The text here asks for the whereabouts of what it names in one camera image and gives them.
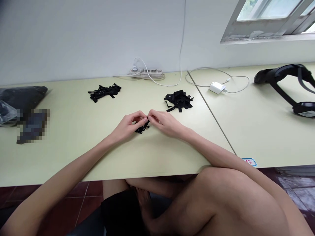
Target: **black shorts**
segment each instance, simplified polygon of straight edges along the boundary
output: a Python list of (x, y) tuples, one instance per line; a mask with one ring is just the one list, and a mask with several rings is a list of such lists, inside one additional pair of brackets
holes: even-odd
[(149, 235), (144, 226), (134, 189), (117, 193), (102, 202), (102, 218), (107, 236)]

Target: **red tile floor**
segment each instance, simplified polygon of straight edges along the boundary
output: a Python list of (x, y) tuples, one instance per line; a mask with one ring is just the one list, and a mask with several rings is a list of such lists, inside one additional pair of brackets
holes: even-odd
[[(315, 233), (315, 177), (282, 176), (275, 168), (259, 170), (289, 194)], [(39, 185), (0, 188), (0, 208), (20, 204), (38, 187)], [(80, 182), (46, 216), (38, 235), (66, 235), (100, 206), (102, 201), (102, 181)]]

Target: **white charger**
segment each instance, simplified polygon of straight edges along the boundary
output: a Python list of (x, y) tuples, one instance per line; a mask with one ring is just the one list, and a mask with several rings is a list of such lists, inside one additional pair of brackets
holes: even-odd
[(225, 88), (226, 88), (226, 86), (224, 86), (218, 82), (212, 82), (210, 87), (209, 87), (209, 90), (212, 92), (215, 92), (216, 94), (219, 94), (222, 91), (227, 92), (227, 90)]

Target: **white power strip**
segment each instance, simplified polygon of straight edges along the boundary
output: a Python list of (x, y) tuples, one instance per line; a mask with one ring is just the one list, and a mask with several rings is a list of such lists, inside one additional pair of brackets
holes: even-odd
[[(129, 71), (129, 74), (128, 75), (134, 75), (134, 74), (137, 74), (139, 73), (139, 71), (133, 71), (132, 69)], [(141, 70), (141, 72), (135, 76), (132, 76), (134, 78), (150, 78), (148, 76), (148, 73), (149, 75), (151, 76), (151, 78), (162, 78), (164, 75), (163, 75), (163, 71), (161, 69), (151, 69), (151, 70)]]

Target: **table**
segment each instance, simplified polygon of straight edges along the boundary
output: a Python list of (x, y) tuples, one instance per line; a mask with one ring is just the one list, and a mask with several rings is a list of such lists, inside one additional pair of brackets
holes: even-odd
[[(315, 76), (315, 63), (304, 65)], [(198, 89), (239, 157), (253, 158), (257, 167), (313, 165), (315, 120), (295, 115), (271, 85), (254, 84), (258, 71), (279, 66), (282, 65), (222, 69), (232, 76), (250, 78), (249, 87), (239, 93), (217, 95), (208, 88)], [(223, 83), (229, 77), (211, 69), (194, 71), (191, 76), (200, 85)], [(246, 84), (246, 78), (235, 78), (225, 85), (233, 92)], [(315, 101), (315, 94), (304, 90), (296, 77), (287, 76), (278, 84), (296, 102)]]
[[(167, 73), (160, 83), (177, 83), (179, 76), (179, 72)], [(0, 187), (44, 183), (110, 134), (124, 115), (137, 110), (145, 114), (150, 109), (165, 111), (164, 96), (181, 89), (194, 97), (193, 107), (182, 113), (176, 109), (172, 115), (203, 137), (232, 151), (199, 91), (184, 77), (176, 87), (131, 80), (134, 79), (123, 77), (34, 84), (49, 89), (37, 109), (50, 109), (50, 122), (43, 140), (33, 144), (16, 144), (16, 127), (0, 128)], [(97, 103), (90, 99), (88, 91), (113, 83), (122, 87), (114, 99), (106, 96)], [(192, 174), (206, 166), (209, 162), (190, 145), (150, 126), (110, 151), (83, 180)]]

